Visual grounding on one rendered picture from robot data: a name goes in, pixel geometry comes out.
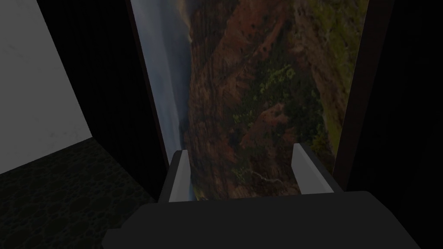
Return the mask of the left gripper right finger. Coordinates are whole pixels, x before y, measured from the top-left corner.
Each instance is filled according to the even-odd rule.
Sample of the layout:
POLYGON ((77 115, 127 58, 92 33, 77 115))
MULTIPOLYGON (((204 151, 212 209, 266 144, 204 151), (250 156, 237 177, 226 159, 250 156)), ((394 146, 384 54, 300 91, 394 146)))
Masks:
POLYGON ((326 167, 304 143, 293 145, 291 167, 302 195, 343 192, 326 167))

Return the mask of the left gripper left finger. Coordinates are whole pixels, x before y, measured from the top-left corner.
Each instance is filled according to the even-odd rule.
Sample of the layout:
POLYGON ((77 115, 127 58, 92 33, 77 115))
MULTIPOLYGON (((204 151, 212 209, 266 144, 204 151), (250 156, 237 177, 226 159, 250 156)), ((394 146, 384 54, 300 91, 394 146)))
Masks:
POLYGON ((191 200, 191 171, 187 150, 178 150, 171 160, 167 176, 158 199, 159 203, 191 200))

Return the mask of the framed landscape picture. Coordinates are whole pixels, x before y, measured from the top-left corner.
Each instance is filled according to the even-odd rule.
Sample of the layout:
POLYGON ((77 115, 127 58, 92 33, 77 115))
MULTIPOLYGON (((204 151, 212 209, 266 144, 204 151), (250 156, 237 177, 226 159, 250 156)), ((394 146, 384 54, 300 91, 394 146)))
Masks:
POLYGON ((129 0, 167 157, 199 201, 301 193, 294 144, 332 173, 358 56, 396 0, 129 0))

